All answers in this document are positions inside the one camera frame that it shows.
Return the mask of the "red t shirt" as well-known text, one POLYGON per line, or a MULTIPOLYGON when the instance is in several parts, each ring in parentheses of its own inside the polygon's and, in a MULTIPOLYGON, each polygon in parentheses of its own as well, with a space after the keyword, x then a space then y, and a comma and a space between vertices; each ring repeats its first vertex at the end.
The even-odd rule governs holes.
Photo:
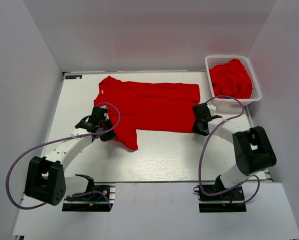
POLYGON ((198 84, 121 81, 111 76, 98 85, 94 104, 107 103, 116 141, 138 149, 137 130, 192 133, 193 107, 201 100, 198 84))

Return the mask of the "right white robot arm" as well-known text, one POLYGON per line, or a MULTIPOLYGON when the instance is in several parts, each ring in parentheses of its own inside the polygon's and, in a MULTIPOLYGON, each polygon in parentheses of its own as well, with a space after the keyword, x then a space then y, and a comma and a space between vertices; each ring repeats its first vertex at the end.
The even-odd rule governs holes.
POLYGON ((192 110, 195 116, 192 130, 206 137, 198 164, 198 187, 202 194, 228 199, 234 189, 250 177, 277 164, 276 155, 263 127, 243 128, 232 122, 243 115, 244 111, 225 119, 220 115, 212 115, 212 107, 207 103, 196 105, 192 110), (220 137, 233 145, 235 164, 216 177, 214 192, 207 192, 202 184, 202 164, 212 136, 220 137))

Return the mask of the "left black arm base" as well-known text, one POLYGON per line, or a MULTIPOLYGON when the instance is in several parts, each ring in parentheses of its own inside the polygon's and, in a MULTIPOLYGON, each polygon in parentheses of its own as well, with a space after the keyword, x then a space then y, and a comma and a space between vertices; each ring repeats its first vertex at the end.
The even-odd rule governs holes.
MULTIPOLYGON (((95 183, 89 191, 99 191, 104 194, 111 207, 114 205, 116 185, 114 183, 95 183)), ((62 204, 63 212, 110 212, 106 199, 99 193, 81 197, 67 197, 62 204)))

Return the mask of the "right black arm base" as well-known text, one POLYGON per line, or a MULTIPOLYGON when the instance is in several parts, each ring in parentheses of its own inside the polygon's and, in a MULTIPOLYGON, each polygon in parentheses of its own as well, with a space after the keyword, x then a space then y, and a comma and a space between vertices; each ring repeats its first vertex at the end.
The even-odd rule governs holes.
POLYGON ((198 195, 200 213, 244 213, 247 211, 243 188, 238 188, 221 195, 207 196, 200 190, 199 185, 193 188, 198 195))

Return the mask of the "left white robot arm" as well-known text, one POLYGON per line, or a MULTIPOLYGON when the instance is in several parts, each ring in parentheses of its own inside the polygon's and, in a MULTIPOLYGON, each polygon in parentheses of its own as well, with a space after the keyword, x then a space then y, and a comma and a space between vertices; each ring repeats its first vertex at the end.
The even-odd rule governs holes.
POLYGON ((52 206, 63 199, 91 199, 97 191, 94 179, 84 174, 65 176, 71 162, 96 139, 103 142, 114 140, 117 124, 110 120, 111 106, 101 102, 94 106, 90 115, 83 117, 70 136, 59 139, 59 146, 43 157, 33 157, 28 166, 24 194, 52 206))

